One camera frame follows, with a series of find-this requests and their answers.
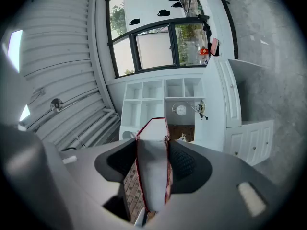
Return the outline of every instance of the ceiling light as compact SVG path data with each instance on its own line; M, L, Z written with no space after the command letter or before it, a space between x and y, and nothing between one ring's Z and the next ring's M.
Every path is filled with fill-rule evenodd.
M19 121L23 121L26 117L28 117L30 115L30 111L27 105L25 105L23 113L21 113L21 116L19 118Z
M8 50L9 58L18 73L19 73L19 50L20 50L20 42L22 34L23 34L22 30L13 32L11 34L9 42L9 50Z

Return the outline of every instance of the window frame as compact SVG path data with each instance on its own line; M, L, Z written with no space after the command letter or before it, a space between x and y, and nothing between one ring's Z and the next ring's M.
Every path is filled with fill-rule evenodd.
M208 37L207 32L205 31L204 23L209 19L209 16L203 15L203 10L201 10L202 16L199 17L186 17L186 18L175 18L175 19L168 19L168 20L163 20L163 21L158 21L154 22L148 25L144 25L141 27L138 27L134 30L128 31L114 39L112 39L112 33L111 33L111 23L110 23L110 6L109 2L111 0L106 0L106 29L107 29L107 37L108 37L108 46L110 49L110 54L111 54L111 60L113 64L113 69L115 73L115 78L122 78L134 74L139 74L143 72L149 72L149 71L156 71L156 70L164 70L164 69L175 69L175 68L191 68L191 67L206 67L204 65L188 65L188 66L181 66L180 61L179 61L179 50L178 50L178 44L177 44L177 35L176 35L176 30L175 30L175 25L177 24L202 24L203 30L206 33L207 37L207 42L210 43L210 37ZM138 51L138 46L136 42L136 36L139 33L146 32L155 28L160 28L160 27L168 27L168 33L170 36L170 43L171 43L171 51L172 51L172 56L173 56L173 64L172 65L167 65L167 66L158 66L158 67L153 67L153 68L146 68L142 69L141 67L141 61L140 61L140 56L139 56L139 51ZM118 67L116 63L116 58L115 58L115 53L114 53L114 44L124 40L124 39L129 39L130 41L130 48L131 48L131 53L132 53L132 60L134 64L134 69L135 73L132 74L127 74L120 76L118 73Z

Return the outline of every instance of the tree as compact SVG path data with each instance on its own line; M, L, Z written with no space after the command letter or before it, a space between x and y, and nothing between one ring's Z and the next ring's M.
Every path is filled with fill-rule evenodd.
M125 9L115 5L112 9L110 22L112 30L116 31L118 35L126 33Z
M125 75L132 74L132 73L135 73L135 70L134 69L133 70L126 69L124 73L125 73Z

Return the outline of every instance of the pipe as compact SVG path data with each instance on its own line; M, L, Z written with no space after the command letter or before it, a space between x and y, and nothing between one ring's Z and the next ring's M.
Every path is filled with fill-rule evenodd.
M115 115L111 118L105 125L103 125L86 143L85 145L89 147L100 135L104 130L110 126L118 117Z
M95 130L97 127L99 127L103 122L105 122L111 115L114 114L114 110L112 109L102 109L104 112L108 113L106 115L104 115L101 119L99 119L96 123L94 123L93 125L91 125L87 130L85 130L82 134L79 135L79 139L82 141L83 139L85 139L88 135L91 134L91 132L93 130ZM77 147L79 145L79 141L76 139L71 145L70 147Z

